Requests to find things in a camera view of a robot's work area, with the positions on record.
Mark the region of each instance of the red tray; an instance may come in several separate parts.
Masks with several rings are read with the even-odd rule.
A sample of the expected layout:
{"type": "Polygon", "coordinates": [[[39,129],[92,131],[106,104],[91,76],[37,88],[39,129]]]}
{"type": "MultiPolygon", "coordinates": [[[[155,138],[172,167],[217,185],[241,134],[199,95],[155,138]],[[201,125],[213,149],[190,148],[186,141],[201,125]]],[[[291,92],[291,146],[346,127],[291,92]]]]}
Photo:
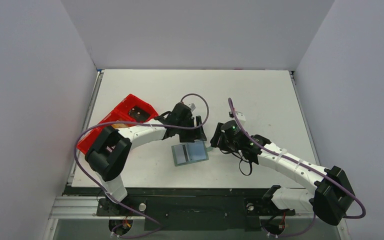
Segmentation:
{"type": "MultiPolygon", "coordinates": [[[[106,117],[104,117],[99,123],[114,122],[114,121],[129,121],[136,122],[134,118],[129,116],[129,111],[133,107],[139,107],[150,116],[145,121],[149,121],[158,116],[157,111],[152,107],[152,105],[142,101],[139,97],[129,94],[123,101],[121,101],[106,117]]],[[[113,124],[114,128],[122,127],[132,127],[134,124],[113,124]]],[[[86,154],[89,148],[92,146],[94,141],[97,139],[98,135],[101,133],[102,129],[106,126],[97,127],[91,130],[86,137],[80,140],[77,144],[77,149],[79,149],[83,154],[86,154]]]]}

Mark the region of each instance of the robotic arm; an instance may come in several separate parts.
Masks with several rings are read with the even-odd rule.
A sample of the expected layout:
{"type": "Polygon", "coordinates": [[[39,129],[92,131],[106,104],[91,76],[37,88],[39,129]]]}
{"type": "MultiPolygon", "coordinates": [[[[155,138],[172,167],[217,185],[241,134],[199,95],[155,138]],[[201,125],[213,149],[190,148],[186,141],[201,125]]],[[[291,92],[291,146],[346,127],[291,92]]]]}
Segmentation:
{"type": "MultiPolygon", "coordinates": [[[[96,138],[85,155],[86,162],[92,170],[97,172],[100,182],[108,194],[117,201],[122,201],[127,196],[121,172],[131,149],[141,145],[164,140],[179,135],[181,143],[193,143],[195,140],[206,141],[207,137],[201,127],[193,130],[160,127],[153,125],[170,125],[179,127],[193,127],[194,118],[192,111],[195,106],[177,103],[173,111],[167,111],[162,115],[147,122],[150,126],[132,126],[127,128],[113,128],[107,126],[96,138]]],[[[200,116],[196,116],[196,126],[202,124],[200,116]]]]}
{"type": "Polygon", "coordinates": [[[327,181],[323,175],[335,180],[342,187],[354,195],[354,191],[348,181],[345,172],[334,166],[332,169],[313,165],[287,152],[285,148],[277,146],[269,139],[260,136],[250,136],[261,149],[244,134],[237,121],[243,125],[245,117],[241,112],[235,112],[236,120],[226,123],[218,123],[211,139],[211,146],[219,148],[226,153],[241,155],[241,161],[271,168],[284,176],[294,180],[305,189],[285,188],[279,185],[273,186],[264,195],[263,200],[273,203],[279,210],[295,210],[298,213],[315,213],[324,222],[337,226],[346,216],[346,211],[354,201],[337,186],[327,181]],[[288,160],[298,160],[298,164],[288,160]]]}

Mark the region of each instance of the red wire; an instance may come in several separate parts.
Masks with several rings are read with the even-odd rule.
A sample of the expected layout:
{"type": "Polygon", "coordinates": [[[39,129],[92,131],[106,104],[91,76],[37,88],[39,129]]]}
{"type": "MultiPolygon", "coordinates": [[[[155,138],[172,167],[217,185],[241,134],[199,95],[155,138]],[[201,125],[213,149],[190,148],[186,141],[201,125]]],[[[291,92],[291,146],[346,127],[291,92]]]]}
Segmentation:
{"type": "Polygon", "coordinates": [[[279,225],[282,225],[282,223],[285,221],[286,218],[286,212],[283,213],[282,221],[279,223],[279,225]]]}
{"type": "Polygon", "coordinates": [[[122,221],[122,223],[124,223],[124,224],[126,225],[126,227],[127,227],[127,223],[128,223],[127,218],[128,218],[128,216],[130,216],[132,213],[133,213],[133,212],[130,211],[128,214],[126,214],[126,217],[125,217],[124,220],[122,221]]]}

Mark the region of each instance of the white tabletop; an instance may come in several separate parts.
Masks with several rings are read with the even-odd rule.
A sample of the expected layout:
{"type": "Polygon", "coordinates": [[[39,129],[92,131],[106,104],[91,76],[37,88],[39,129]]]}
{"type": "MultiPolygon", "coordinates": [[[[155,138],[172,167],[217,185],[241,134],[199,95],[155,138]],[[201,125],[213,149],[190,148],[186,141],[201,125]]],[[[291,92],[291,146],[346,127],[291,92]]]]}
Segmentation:
{"type": "MultiPolygon", "coordinates": [[[[97,124],[128,94],[151,104],[161,114],[171,111],[188,93],[200,94],[208,102],[210,115],[204,126],[207,146],[217,123],[230,120],[230,97],[235,109],[246,116],[247,132],[264,136],[289,153],[316,164],[288,71],[106,69],[89,125],[97,124]]],[[[199,98],[189,96],[184,102],[194,103],[193,114],[204,119],[206,108],[199,98]]],[[[124,185],[138,188],[301,187],[263,166],[255,165],[253,173],[244,176],[239,171],[239,160],[218,149],[208,153],[209,160],[175,166],[171,146],[177,144],[179,137],[174,136],[140,146],[140,150],[133,149],[121,173],[124,185]]],[[[83,155],[80,162],[96,176],[83,155]]],[[[241,168],[244,173],[249,171],[246,163],[242,163],[241,168]]],[[[96,187],[78,168],[72,186],[96,187]]]]}

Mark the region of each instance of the black bracket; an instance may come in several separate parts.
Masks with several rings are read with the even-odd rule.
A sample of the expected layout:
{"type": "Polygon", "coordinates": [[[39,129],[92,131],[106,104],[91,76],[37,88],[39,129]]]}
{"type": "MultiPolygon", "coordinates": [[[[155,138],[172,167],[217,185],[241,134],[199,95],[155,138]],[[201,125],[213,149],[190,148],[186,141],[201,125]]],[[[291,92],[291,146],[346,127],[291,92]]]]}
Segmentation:
{"type": "MultiPolygon", "coordinates": [[[[99,204],[98,208],[96,209],[96,215],[99,217],[113,217],[113,216],[129,216],[132,215],[132,213],[118,205],[117,203],[114,203],[107,197],[99,199],[99,204]]],[[[137,211],[139,210],[139,205],[140,204],[147,204],[147,199],[146,198],[130,198],[126,197],[122,201],[123,204],[125,204],[128,207],[131,207],[132,209],[135,209],[137,211]]]]}
{"type": "Polygon", "coordinates": [[[102,129],[85,155],[93,171],[105,182],[115,179],[125,167],[132,143],[112,126],[102,129]]]}
{"type": "MultiPolygon", "coordinates": [[[[326,168],[324,171],[328,177],[354,195],[353,188],[344,170],[334,166],[332,169],[326,168]]],[[[314,213],[324,222],[337,226],[346,215],[348,208],[354,200],[326,179],[323,179],[321,182],[316,181],[314,184],[317,186],[317,189],[315,190],[314,198],[309,200],[314,213]]]]}
{"type": "MultiPolygon", "coordinates": [[[[265,201],[261,197],[245,198],[243,206],[247,216],[273,216],[281,211],[274,204],[265,201]]],[[[288,210],[286,215],[294,216],[295,210],[288,210]]]]}
{"type": "MultiPolygon", "coordinates": [[[[258,134],[252,135],[251,138],[262,146],[272,143],[269,139],[258,134]]],[[[235,120],[230,120],[226,123],[219,122],[210,143],[211,147],[219,148],[228,153],[238,153],[241,151],[243,158],[248,160],[250,164],[259,164],[258,155],[262,153],[261,148],[248,139],[240,130],[235,120]]]]}
{"type": "MultiPolygon", "coordinates": [[[[192,117],[191,108],[181,102],[174,106],[173,111],[167,111],[162,115],[155,117],[154,119],[165,125],[189,128],[194,127],[194,118],[192,117]]],[[[201,116],[196,116],[196,126],[200,124],[202,124],[201,116]]],[[[163,140],[171,138],[176,134],[179,135],[179,141],[181,143],[193,143],[195,140],[207,140],[207,136],[205,135],[204,128],[202,126],[193,130],[167,128],[163,140]]]]}

